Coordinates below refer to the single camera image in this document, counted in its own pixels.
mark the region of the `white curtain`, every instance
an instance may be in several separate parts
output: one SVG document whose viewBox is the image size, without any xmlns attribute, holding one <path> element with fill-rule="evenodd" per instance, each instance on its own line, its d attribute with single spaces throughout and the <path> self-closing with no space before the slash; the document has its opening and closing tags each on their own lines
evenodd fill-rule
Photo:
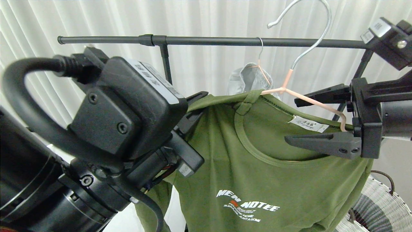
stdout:
<svg viewBox="0 0 412 232">
<path fill-rule="evenodd" d="M 25 57 L 81 53 L 85 44 L 60 45 L 57 36 L 218 36 L 318 38 L 326 13 L 319 1 L 296 4 L 282 22 L 267 29 L 291 0 L 1 0 L 0 71 Z M 332 26 L 326 39 L 360 40 L 379 17 L 396 24 L 412 22 L 411 0 L 329 0 Z M 158 47 L 133 44 L 94 44 L 109 57 L 122 56 L 163 65 Z M 265 47 L 261 66 L 280 85 L 295 58 L 305 48 Z M 169 46 L 173 85 L 184 96 L 198 91 L 224 95 L 236 68 L 257 62 L 260 47 Z M 363 50 L 316 48 L 297 64 L 289 88 L 300 93 L 345 83 L 348 85 Z M 363 77 L 368 82 L 393 80 L 397 71 L 374 54 Z M 84 97 L 67 78 L 51 73 L 30 74 L 26 85 L 38 104 L 61 126 L 73 119 Z M 293 97 L 283 95 L 291 106 Z M 11 111 L 1 96 L 1 104 Z M 324 118 L 331 113 L 316 107 L 300 109 Z"/>
</svg>

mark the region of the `clothes hanger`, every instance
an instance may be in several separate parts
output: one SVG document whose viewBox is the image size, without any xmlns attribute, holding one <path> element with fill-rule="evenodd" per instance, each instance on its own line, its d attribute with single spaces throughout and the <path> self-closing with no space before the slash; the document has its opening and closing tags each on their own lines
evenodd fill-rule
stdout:
<svg viewBox="0 0 412 232">
<path fill-rule="evenodd" d="M 258 68 L 260 69 L 260 71 L 262 72 L 264 78 L 266 79 L 267 83 L 269 84 L 269 86 L 271 86 L 272 83 L 270 83 L 270 81 L 269 81 L 269 79 L 267 78 L 265 72 L 264 72 L 263 69 L 260 67 L 260 55 L 261 55 L 262 52 L 263 52 L 263 40 L 262 40 L 262 38 L 260 38 L 260 37 L 257 37 L 257 38 L 260 39 L 260 42 L 261 42 L 261 44 L 262 44 L 262 49 L 260 50 L 260 53 L 259 53 L 259 58 L 258 58 L 258 60 L 257 60 L 257 65 L 255 65 L 255 66 L 249 66 L 249 67 L 247 67 L 247 68 L 256 68 L 256 67 L 258 67 Z"/>
<path fill-rule="evenodd" d="M 288 10 L 289 10 L 293 5 L 295 5 L 296 3 L 298 3 L 299 1 L 301 1 L 301 0 L 294 0 L 293 2 L 291 2 L 291 3 L 283 10 L 283 12 L 281 13 L 281 15 L 279 16 L 279 18 L 278 18 L 276 21 L 274 21 L 274 22 L 272 22 L 272 23 L 269 23 L 269 24 L 267 25 L 267 28 L 271 28 L 271 27 L 277 25 L 277 24 L 281 21 L 281 19 L 283 18 L 283 16 L 285 16 L 286 12 L 288 12 Z M 310 48 L 308 48 L 306 51 L 304 51 L 302 54 L 300 54 L 300 55 L 296 58 L 296 60 L 293 62 L 292 66 L 290 67 L 289 72 L 288 72 L 288 74 L 286 75 L 285 80 L 284 80 L 284 82 L 283 82 L 283 85 L 282 85 L 281 87 L 276 88 L 276 89 L 272 89 L 272 90 L 264 90 L 264 91 L 262 91 L 262 93 L 261 93 L 260 95 L 271 94 L 271 93 L 274 93 L 274 92 L 279 92 L 279 94 L 283 94 L 284 92 L 286 92 L 286 93 L 288 93 L 288 94 L 290 94 L 290 95 L 292 95 L 292 96 L 295 96 L 295 97 L 300 98 L 300 99 L 302 99 L 302 100 L 304 100 L 304 101 L 307 101 L 307 102 L 310 102 L 310 103 L 312 103 L 312 104 L 314 104 L 314 105 L 317 105 L 317 106 L 319 106 L 319 107 L 322 107 L 322 108 L 324 108 L 324 109 L 326 109 L 326 110 L 329 110 L 330 112 L 332 112 L 332 113 L 334 113 L 334 114 L 336 114 L 336 115 L 339 115 L 340 118 L 342 119 L 341 124 L 340 124 L 340 129 L 341 129 L 341 131 L 346 131 L 346 130 L 345 130 L 346 116 L 345 116 L 342 112 L 340 112 L 340 111 L 338 111 L 338 110 L 336 110 L 336 109 L 334 109 L 334 108 L 332 108 L 332 107 L 330 107 L 330 106 L 328 106 L 328 105 L 326 105 L 326 104 L 323 104 L 323 103 L 318 102 L 318 101 L 316 101 L 316 100 L 314 100 L 314 99 L 312 99 L 312 98 L 306 97 L 306 96 L 304 96 L 304 95 L 302 95 L 302 94 L 299 94 L 299 93 L 297 93 L 297 92 L 294 92 L 294 91 L 286 88 L 286 86 L 287 86 L 287 84 L 288 84 L 288 82 L 289 82 L 290 76 L 292 75 L 293 70 L 294 70 L 297 62 L 298 62 L 304 55 L 306 55 L 308 52 L 312 51 L 316 46 L 318 46 L 318 44 L 323 40 L 323 38 L 325 37 L 326 33 L 327 33 L 328 30 L 329 30 L 330 23 L 331 23 L 331 21 L 332 21 L 332 13 L 331 13 L 331 10 L 330 10 L 330 8 L 329 8 L 329 4 L 328 4 L 325 0 L 319 0 L 319 1 L 321 1 L 322 4 L 325 6 L 325 8 L 326 8 L 326 10 L 327 10 L 327 17 L 328 17 L 328 21 L 327 21 L 327 23 L 326 23 L 326 27 L 325 27 L 325 30 L 323 31 L 323 34 L 322 34 L 322 35 L 320 36 L 320 38 L 316 41 L 316 43 L 314 43 Z"/>
</svg>

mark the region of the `gray garment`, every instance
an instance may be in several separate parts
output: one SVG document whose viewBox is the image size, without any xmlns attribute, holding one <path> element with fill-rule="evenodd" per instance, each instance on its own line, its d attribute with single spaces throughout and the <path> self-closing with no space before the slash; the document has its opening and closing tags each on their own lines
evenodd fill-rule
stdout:
<svg viewBox="0 0 412 232">
<path fill-rule="evenodd" d="M 257 66 L 257 64 L 248 63 L 243 68 L 238 68 L 230 74 L 227 95 L 235 95 L 251 90 L 270 90 L 275 88 L 269 73 L 262 69 L 271 85 L 266 81 L 259 67 L 251 68 L 251 66 Z M 272 93 L 272 95 L 280 100 L 277 93 Z"/>
</svg>

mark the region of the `shirt logo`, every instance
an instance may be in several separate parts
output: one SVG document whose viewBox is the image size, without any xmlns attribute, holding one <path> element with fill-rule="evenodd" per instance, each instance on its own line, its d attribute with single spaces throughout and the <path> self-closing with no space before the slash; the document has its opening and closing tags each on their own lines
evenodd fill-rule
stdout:
<svg viewBox="0 0 412 232">
<path fill-rule="evenodd" d="M 253 214 L 258 208 L 271 212 L 275 212 L 280 209 L 279 206 L 270 205 L 261 201 L 242 202 L 242 200 L 238 196 L 227 189 L 219 190 L 216 197 L 219 196 L 229 196 L 232 200 L 230 200 L 228 204 L 223 205 L 223 207 L 231 208 L 236 215 L 246 221 L 253 221 L 258 223 L 261 221 L 261 219 L 255 218 L 255 215 Z"/>
</svg>

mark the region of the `green t-shirt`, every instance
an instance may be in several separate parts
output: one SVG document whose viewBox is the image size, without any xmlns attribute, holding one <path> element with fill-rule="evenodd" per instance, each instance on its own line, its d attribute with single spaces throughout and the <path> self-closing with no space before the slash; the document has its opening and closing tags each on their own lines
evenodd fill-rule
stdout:
<svg viewBox="0 0 412 232">
<path fill-rule="evenodd" d="M 339 123 L 260 92 L 209 95 L 191 105 L 189 111 L 206 108 L 186 138 L 205 163 L 189 178 L 170 176 L 148 195 L 165 213 L 174 185 L 190 232 L 333 231 L 358 199 L 373 161 L 288 145 L 285 135 L 319 133 L 288 123 L 294 116 L 329 125 L 324 133 L 339 131 Z M 145 231 L 154 231 L 154 214 L 142 204 L 136 211 Z"/>
</svg>

